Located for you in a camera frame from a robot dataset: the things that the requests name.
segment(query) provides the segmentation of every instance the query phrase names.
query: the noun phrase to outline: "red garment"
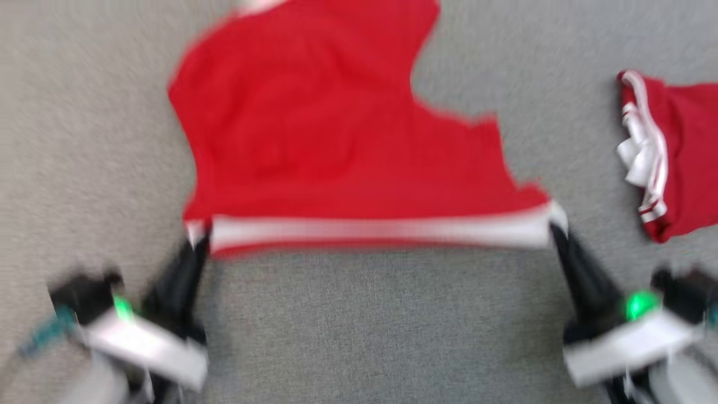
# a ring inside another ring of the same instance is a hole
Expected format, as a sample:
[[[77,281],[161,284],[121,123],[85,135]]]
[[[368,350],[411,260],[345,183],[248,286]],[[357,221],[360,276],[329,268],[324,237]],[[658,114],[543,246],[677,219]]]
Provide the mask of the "red garment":
[[[188,228],[212,221],[215,252],[547,244],[546,194],[514,184],[495,119],[411,92],[437,15],[433,0],[289,0],[200,40],[169,87],[197,165]]]
[[[618,80],[630,133],[618,152],[626,180],[645,188],[639,212],[651,238],[718,224],[718,83],[667,86],[634,70]]]

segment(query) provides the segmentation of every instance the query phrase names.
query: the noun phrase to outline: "green led indicator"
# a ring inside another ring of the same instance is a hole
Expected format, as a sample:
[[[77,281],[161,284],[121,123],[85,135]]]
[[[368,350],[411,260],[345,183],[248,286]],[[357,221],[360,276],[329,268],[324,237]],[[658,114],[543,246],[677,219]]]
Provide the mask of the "green led indicator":
[[[115,300],[115,311],[120,319],[129,320],[134,317],[132,305],[129,300],[121,298],[117,295],[113,296],[113,299]]]
[[[626,320],[635,321],[661,306],[661,299],[655,293],[641,290],[626,299]]]

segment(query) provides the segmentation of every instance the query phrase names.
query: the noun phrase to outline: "gray carpet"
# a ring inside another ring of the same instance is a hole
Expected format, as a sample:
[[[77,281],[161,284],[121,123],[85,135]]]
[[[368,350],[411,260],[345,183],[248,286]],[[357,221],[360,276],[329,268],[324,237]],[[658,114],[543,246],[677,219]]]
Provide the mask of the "gray carpet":
[[[627,288],[660,262],[718,270],[716,227],[645,237],[614,82],[623,68],[718,81],[718,2],[443,2],[417,93],[496,110],[513,173],[540,178]],[[48,280],[115,262],[137,294],[177,245],[195,174],[165,86],[230,3],[0,1],[0,357],[50,312]],[[213,265],[202,294],[204,403],[607,402],[563,368],[571,310],[551,251],[255,254]],[[4,402],[51,403],[85,360],[53,349]]]

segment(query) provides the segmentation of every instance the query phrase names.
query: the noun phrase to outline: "folded clothing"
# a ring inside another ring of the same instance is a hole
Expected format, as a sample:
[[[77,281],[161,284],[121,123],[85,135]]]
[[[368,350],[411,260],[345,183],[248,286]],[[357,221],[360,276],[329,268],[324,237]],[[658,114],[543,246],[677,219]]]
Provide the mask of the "folded clothing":
[[[288,0],[229,16],[169,98],[197,166],[184,214],[214,255],[276,245],[544,247],[551,204],[518,187],[493,116],[418,102],[434,0]]]
[[[667,86],[635,70],[618,75],[626,180],[645,188],[638,209],[651,238],[718,224],[718,83]]]

